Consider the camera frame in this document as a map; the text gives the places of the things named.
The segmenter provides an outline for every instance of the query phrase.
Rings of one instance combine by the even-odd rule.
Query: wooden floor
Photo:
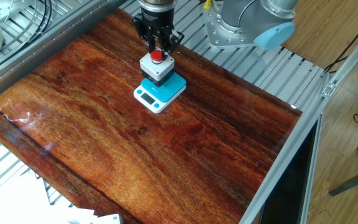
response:
[[[324,112],[308,223],[358,223],[358,186],[332,197],[328,191],[358,174],[358,66]]]
[[[320,67],[333,62],[358,33],[358,0],[299,0],[295,12],[295,33],[284,46]]]

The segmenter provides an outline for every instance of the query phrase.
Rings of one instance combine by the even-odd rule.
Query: digital scale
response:
[[[159,113],[186,89],[186,80],[174,72],[174,59],[162,60],[159,50],[140,60],[145,79],[134,91],[134,97],[153,113]]]
[[[176,72],[160,87],[148,79],[134,91],[134,97],[153,113],[159,113],[186,89],[186,80]]]

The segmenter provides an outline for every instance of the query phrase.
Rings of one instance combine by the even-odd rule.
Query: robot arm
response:
[[[133,19],[139,37],[155,50],[155,39],[161,46],[163,60],[172,53],[185,37],[173,27],[175,0],[139,0],[142,12]]]

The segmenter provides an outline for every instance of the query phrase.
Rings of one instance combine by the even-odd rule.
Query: wire mesh shelf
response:
[[[15,4],[20,4],[25,0],[4,0],[1,1],[2,7],[10,7],[10,10],[15,9]],[[0,50],[0,62],[14,55],[20,50],[27,42],[31,41],[35,35],[43,35],[41,31],[35,33],[38,27],[44,28],[47,19],[42,22],[45,13],[45,1],[43,0],[28,0],[30,3],[20,11],[11,11],[6,19],[0,19],[0,30],[4,36],[4,44]],[[53,0],[52,14],[48,27],[45,28],[46,33],[49,28],[54,26],[59,19],[68,14],[72,9],[84,4],[82,0]],[[47,14],[49,14],[49,1],[47,1]]]

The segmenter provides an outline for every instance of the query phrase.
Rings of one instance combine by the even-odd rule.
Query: wooden table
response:
[[[123,11],[0,95],[0,142],[74,205],[125,223],[238,223],[301,112],[194,52],[161,114],[132,95],[147,53]]]

